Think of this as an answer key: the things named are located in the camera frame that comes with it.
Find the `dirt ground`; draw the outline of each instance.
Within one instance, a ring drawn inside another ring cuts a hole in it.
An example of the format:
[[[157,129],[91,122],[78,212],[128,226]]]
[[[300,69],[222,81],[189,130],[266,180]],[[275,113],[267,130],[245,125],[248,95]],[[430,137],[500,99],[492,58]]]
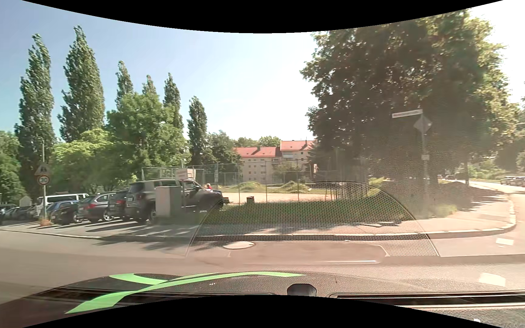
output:
[[[238,193],[223,193],[224,197],[228,197],[228,199],[232,202],[232,204],[244,204],[246,203],[246,197],[254,196],[254,202],[255,203],[264,203],[266,201],[272,202],[272,201],[310,201],[310,200],[330,200],[330,195],[327,195],[327,198],[325,195],[321,194],[299,194],[299,197],[297,198],[297,194],[277,194],[277,193],[270,193],[270,194],[264,194],[264,193],[240,193],[240,200],[238,200]]]

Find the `building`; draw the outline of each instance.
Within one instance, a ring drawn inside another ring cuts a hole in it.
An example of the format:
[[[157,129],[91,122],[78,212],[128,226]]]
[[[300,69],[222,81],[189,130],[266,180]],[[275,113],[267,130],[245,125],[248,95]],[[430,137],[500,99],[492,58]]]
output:
[[[272,163],[281,161],[279,147],[240,147],[235,148],[242,162],[242,180],[263,184],[273,180]]]
[[[274,179],[273,172],[280,164],[292,163],[302,171],[317,173],[317,165],[309,163],[309,151],[313,141],[281,141],[280,147],[241,147],[235,148],[242,162],[244,182],[256,181],[263,184],[281,183],[283,179]]]

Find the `manhole cover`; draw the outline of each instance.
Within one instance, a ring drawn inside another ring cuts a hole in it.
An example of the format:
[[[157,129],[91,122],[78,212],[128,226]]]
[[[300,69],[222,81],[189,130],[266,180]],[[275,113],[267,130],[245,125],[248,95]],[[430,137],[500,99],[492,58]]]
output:
[[[252,242],[234,242],[223,246],[225,249],[244,249],[254,246]]]

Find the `white van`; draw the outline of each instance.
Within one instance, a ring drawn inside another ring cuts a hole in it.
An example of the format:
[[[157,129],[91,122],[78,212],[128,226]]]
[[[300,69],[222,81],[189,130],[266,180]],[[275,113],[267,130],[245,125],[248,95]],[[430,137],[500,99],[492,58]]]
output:
[[[38,217],[41,214],[44,206],[47,206],[48,204],[56,203],[57,201],[65,201],[65,200],[81,200],[86,197],[88,197],[88,194],[86,193],[49,195],[49,196],[46,196],[45,201],[43,201],[44,200],[43,197],[38,197],[38,199],[36,200],[36,205],[33,209],[32,216]]]

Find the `windshield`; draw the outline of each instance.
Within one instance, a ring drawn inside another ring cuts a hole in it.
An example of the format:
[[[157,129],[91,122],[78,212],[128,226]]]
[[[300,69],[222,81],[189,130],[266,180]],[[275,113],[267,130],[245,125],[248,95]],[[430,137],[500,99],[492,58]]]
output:
[[[525,2],[388,17],[230,33],[0,4],[0,207],[29,208],[0,213],[0,304],[213,272],[166,291],[525,290]]]

